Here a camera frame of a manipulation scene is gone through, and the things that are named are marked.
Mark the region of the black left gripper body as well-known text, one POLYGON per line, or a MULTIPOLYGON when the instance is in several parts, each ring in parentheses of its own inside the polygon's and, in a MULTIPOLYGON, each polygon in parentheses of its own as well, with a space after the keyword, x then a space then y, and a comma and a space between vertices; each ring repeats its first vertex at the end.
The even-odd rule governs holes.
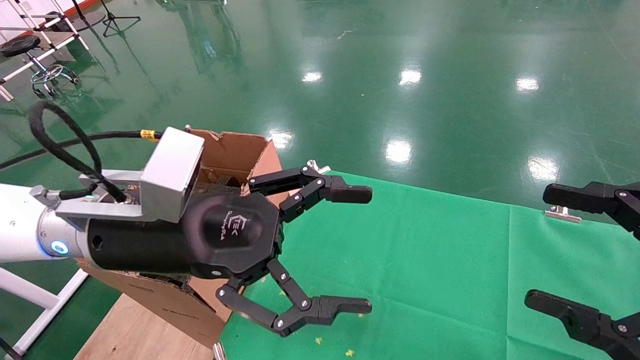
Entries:
POLYGON ((196 194, 177 223, 91 219, 87 260, 107 271, 254 280, 278 255, 281 225, 260 193, 196 194))

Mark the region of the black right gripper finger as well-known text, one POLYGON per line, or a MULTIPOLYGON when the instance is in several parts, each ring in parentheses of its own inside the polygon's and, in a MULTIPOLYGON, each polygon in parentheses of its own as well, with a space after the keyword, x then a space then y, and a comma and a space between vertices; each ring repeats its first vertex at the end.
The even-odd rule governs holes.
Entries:
POLYGON ((606 353, 613 360, 640 358, 640 313, 620 319, 599 309, 540 290, 526 293, 525 306, 562 322, 567 335, 606 353))
POLYGON ((640 183, 622 186, 592 181, 585 187, 551 183, 542 193, 549 205, 589 214, 606 214, 624 230, 640 239, 640 183))

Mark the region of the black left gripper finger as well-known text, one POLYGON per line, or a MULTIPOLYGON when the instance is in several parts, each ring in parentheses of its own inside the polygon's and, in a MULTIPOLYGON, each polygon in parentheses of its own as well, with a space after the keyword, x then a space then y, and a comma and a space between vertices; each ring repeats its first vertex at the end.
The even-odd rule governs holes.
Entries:
POLYGON ((373 198, 371 187, 349 185, 343 177, 321 174, 309 165, 251 177, 248 187, 252 194, 265 197, 293 191, 279 203, 279 218, 284 223, 294 221, 322 200, 368 204, 373 198))
POLYGON ((235 277, 222 285, 215 296, 228 309, 281 337, 288 337, 306 325, 331 326, 341 313, 368 314, 373 309, 365 298, 307 296, 278 259, 270 260, 266 270, 292 304, 286 312, 277 314, 242 296, 239 289, 246 281, 235 277))

